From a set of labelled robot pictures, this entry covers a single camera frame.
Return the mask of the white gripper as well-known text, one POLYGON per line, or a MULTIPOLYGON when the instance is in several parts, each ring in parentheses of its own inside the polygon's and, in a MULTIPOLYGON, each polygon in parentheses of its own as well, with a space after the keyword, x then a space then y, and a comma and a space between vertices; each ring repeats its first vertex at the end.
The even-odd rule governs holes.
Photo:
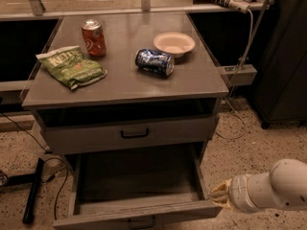
POLYGON ((231 180, 224 180, 220 185, 213 189, 210 193, 212 202, 219 207, 232 209, 242 213, 255 213, 256 206, 248 194, 249 174, 235 175, 231 180))

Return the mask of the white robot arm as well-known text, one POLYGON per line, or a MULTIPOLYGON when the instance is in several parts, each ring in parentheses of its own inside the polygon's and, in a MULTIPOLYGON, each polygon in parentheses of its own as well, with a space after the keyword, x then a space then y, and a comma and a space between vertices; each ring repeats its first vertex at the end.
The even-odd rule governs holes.
POLYGON ((245 214, 267 209, 307 210, 307 164, 282 159, 268 172, 235 175, 214 189, 209 198, 220 207, 245 214))

